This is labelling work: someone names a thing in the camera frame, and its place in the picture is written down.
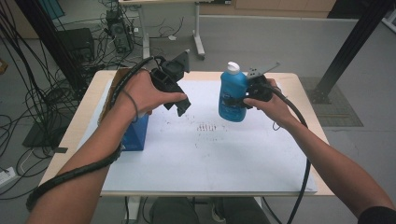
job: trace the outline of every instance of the floor mat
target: floor mat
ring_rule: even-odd
[[[305,92],[312,91],[320,77],[300,77]],[[335,85],[329,93],[330,104],[311,104],[322,127],[362,127],[358,115]]]

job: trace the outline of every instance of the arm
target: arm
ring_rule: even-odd
[[[157,91],[146,71],[132,77],[124,89],[134,98],[139,113],[187,97],[184,93]],[[120,93],[100,126],[58,175],[99,161],[114,152],[136,114],[130,99],[125,93]],[[90,223],[107,172],[108,166],[50,190],[38,200],[27,223]]]
[[[273,79],[268,80],[272,86],[276,86]],[[373,206],[395,209],[387,193],[369,174],[305,128],[277,96],[273,95],[273,99],[267,103],[253,99],[245,99],[244,102],[261,109],[293,136],[324,182],[356,217]]]

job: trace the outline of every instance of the bottle label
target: bottle label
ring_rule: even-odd
[[[235,113],[236,116],[240,113],[241,107],[238,105],[227,105],[225,102],[234,99],[229,93],[224,92],[221,96],[221,105],[224,111],[228,114]]]

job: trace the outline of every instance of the sleeve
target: sleeve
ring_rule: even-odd
[[[395,224],[396,211],[387,207],[371,207],[359,217],[358,224]]]

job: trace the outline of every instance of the bottle cap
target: bottle cap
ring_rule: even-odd
[[[229,62],[227,66],[227,72],[231,75],[236,75],[240,71],[239,65],[237,63]]]

